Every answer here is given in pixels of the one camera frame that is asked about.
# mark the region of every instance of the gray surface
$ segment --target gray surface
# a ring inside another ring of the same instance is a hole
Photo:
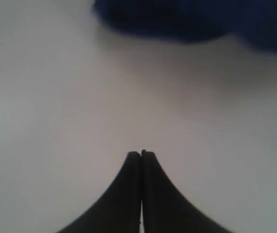
[[[277,56],[101,27],[84,0],[0,0],[0,233],[52,233],[129,150],[237,233],[277,232]]]

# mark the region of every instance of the blue cloth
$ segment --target blue cloth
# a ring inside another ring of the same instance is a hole
[[[94,9],[124,33],[184,42],[235,33],[277,52],[277,0],[96,0]]]

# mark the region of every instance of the black object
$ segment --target black object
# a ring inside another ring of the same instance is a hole
[[[154,153],[142,152],[142,167],[145,233],[230,233],[175,188]]]
[[[141,157],[130,152],[102,197],[59,233],[139,233]]]

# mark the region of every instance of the blue fabric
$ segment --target blue fabric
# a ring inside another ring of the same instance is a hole
[[[96,0],[94,9],[124,33],[197,42],[232,32],[277,52],[277,0]]]

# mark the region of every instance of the white surface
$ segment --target white surface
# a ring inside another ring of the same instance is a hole
[[[90,0],[0,0],[0,233],[53,233],[156,151],[200,210],[277,232],[277,56],[101,27]]]

